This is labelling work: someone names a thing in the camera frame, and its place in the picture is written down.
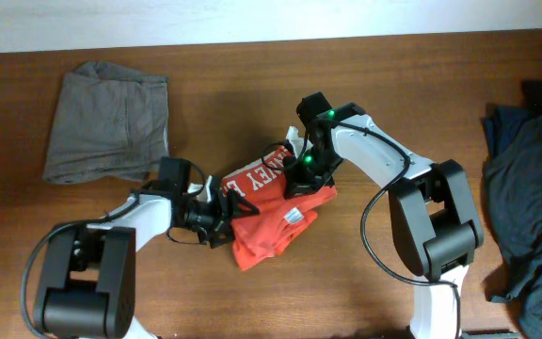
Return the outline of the orange t-shirt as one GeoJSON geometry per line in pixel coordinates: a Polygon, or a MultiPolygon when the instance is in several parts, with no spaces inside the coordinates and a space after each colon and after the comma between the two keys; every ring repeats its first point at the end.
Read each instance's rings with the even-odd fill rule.
{"type": "Polygon", "coordinates": [[[243,271],[282,254],[317,219],[315,208],[337,195],[334,186],[325,186],[312,195],[286,199],[285,174],[268,167],[279,164],[290,153],[281,147],[264,160],[256,160],[222,179],[225,193],[235,191],[260,211],[258,215],[231,222],[235,236],[232,251],[243,271]]]}

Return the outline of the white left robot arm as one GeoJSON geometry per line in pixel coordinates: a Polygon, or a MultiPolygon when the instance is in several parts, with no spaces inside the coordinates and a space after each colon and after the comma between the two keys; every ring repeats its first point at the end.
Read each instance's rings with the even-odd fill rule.
{"type": "Polygon", "coordinates": [[[45,253],[35,303],[21,312],[39,338],[150,338],[136,319],[136,254],[173,228],[218,247],[232,240],[239,194],[214,190],[201,201],[188,194],[134,190],[112,213],[56,225],[31,252],[29,275],[45,253]]]}

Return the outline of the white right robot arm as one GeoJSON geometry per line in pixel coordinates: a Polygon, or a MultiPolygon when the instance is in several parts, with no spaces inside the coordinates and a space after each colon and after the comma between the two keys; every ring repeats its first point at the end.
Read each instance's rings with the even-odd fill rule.
{"type": "Polygon", "coordinates": [[[383,132],[354,104],[334,107],[316,93],[302,100],[297,131],[282,141],[291,154],[277,169],[286,179],[283,196],[293,200],[316,194],[333,183],[343,161],[362,170],[389,199],[392,239],[410,272],[406,278],[375,263],[414,288],[409,331],[415,338],[460,338],[461,284],[484,241],[478,212],[463,168],[454,160],[436,163],[419,156],[383,132]]]}

